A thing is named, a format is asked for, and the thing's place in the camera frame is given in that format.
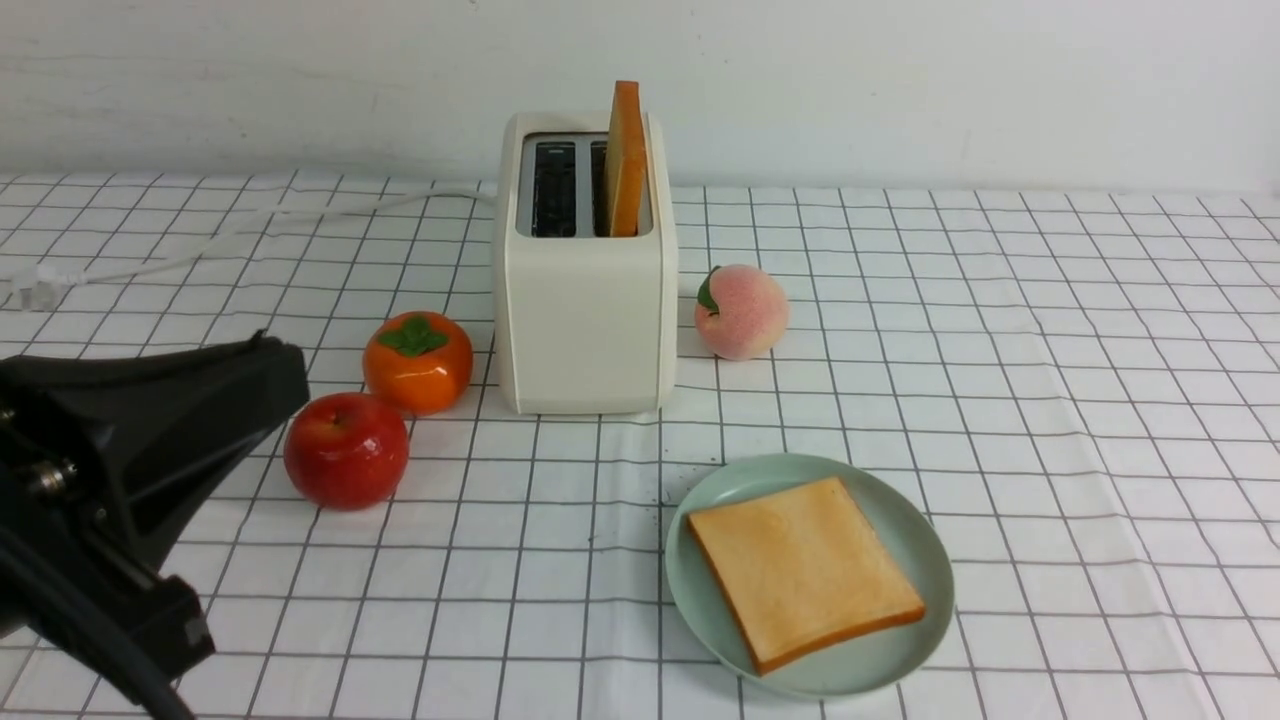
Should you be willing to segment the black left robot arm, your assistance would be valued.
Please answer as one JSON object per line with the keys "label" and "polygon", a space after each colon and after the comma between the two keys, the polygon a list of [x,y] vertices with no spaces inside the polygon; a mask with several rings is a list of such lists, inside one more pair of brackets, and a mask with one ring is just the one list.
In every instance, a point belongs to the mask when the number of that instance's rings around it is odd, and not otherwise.
{"label": "black left robot arm", "polygon": [[308,398],[303,350],[264,331],[143,357],[5,357],[3,633],[31,629],[151,717],[191,717],[173,684],[215,643],[163,564]]}

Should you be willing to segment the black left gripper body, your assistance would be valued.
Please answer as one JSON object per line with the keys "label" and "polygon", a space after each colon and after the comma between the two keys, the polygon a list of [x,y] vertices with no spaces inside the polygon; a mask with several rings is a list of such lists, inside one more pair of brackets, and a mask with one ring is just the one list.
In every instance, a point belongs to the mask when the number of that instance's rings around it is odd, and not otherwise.
{"label": "black left gripper body", "polygon": [[3,633],[28,628],[131,701],[214,653],[160,570],[212,492],[310,398],[303,351],[247,340],[1,364]]}

